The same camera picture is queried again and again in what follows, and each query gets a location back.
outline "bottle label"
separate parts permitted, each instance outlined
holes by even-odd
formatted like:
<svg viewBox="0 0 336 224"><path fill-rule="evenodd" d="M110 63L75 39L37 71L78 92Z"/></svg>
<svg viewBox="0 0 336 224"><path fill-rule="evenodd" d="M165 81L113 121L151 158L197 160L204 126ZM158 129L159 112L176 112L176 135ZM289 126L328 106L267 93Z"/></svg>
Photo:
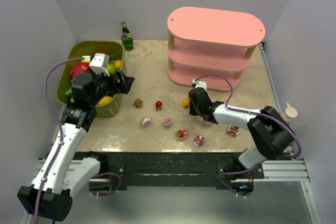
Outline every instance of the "bottle label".
<svg viewBox="0 0 336 224"><path fill-rule="evenodd" d="M125 32L123 31L122 34L121 34L121 38L123 38L123 39L127 39L127 33L125 33Z"/></svg>
<svg viewBox="0 0 336 224"><path fill-rule="evenodd" d="M132 38L132 34L131 33L128 34L128 33L126 33L126 32L123 31L121 33L121 38L122 39Z"/></svg>

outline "pink shelf board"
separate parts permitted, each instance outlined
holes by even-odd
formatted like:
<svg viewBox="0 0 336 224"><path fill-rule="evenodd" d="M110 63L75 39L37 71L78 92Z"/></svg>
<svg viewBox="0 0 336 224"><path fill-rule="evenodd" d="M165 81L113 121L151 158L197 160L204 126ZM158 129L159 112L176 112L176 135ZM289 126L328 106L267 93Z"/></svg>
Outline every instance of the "pink shelf board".
<svg viewBox="0 0 336 224"><path fill-rule="evenodd" d="M241 72L249 65L245 48L189 42L175 38L169 58L178 64L224 72Z"/></svg>
<svg viewBox="0 0 336 224"><path fill-rule="evenodd" d="M168 70L169 78L173 82L179 85L190 86L190 87L191 87L191 81L193 79L196 79L200 76L203 76L209 73L216 73L216 74L220 74L226 77L234 89L239 85L240 80L234 79L233 74L231 73L209 71L209 70L204 70L204 69L195 69L195 68L185 67L181 65L175 65L174 70ZM208 89L219 90L219 91L230 91L229 85L223 79L219 77L208 76L208 77L202 78L202 80L206 82Z"/></svg>
<svg viewBox="0 0 336 224"><path fill-rule="evenodd" d="M256 16L228 10L181 7L169 15L167 24L179 39L238 47L256 46L265 36L265 27Z"/></svg>

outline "red fruit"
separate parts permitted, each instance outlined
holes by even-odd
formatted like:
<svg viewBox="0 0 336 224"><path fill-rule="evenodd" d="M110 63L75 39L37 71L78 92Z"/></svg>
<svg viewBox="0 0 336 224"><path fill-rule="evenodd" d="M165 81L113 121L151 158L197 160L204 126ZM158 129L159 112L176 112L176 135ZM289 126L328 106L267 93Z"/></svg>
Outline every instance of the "red fruit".
<svg viewBox="0 0 336 224"><path fill-rule="evenodd" d="M71 79L73 79L76 75L78 75L80 73L84 73L84 72L86 72L86 73L90 72L88 62L81 62L81 63L78 63L77 65L75 65L74 68L72 69L72 71L70 72Z"/></svg>
<svg viewBox="0 0 336 224"><path fill-rule="evenodd" d="M162 102L157 101L157 102L155 103L155 106L156 106L157 108L161 107L161 106L162 106Z"/></svg>

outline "yellow lemon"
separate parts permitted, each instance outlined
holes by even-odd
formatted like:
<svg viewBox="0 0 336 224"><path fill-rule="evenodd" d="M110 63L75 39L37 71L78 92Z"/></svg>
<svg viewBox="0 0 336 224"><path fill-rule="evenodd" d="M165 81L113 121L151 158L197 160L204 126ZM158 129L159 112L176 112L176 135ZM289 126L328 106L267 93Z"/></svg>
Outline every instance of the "yellow lemon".
<svg viewBox="0 0 336 224"><path fill-rule="evenodd" d="M103 99L98 102L98 105L104 105L106 103L109 103L112 100L112 97L103 97Z"/></svg>
<svg viewBox="0 0 336 224"><path fill-rule="evenodd" d="M188 108L189 107L189 104L190 104L190 101L189 101L189 99L188 98L186 98L186 99L183 99L183 101L182 101L182 107L183 108Z"/></svg>
<svg viewBox="0 0 336 224"><path fill-rule="evenodd" d="M121 60L116 60L114 66L116 69L121 69Z"/></svg>

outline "green plastic item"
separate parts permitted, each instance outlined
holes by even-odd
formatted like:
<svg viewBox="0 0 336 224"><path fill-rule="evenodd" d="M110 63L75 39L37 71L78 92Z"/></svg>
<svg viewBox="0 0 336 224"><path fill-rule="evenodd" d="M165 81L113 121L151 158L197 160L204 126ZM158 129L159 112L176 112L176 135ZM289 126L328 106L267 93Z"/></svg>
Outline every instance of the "green plastic item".
<svg viewBox="0 0 336 224"><path fill-rule="evenodd" d="M126 74L125 51L123 46L117 41L82 41L74 45L68 59L94 55L96 52L103 52L104 54L109 55L110 61L121 60L121 70ZM63 106L67 105L68 96L65 94L71 86L70 72L79 62L80 61L73 61L67 63L59 81L56 99ZM109 103L97 105L97 116L100 118L109 118L117 114L120 108L121 97L121 94L116 94Z"/></svg>

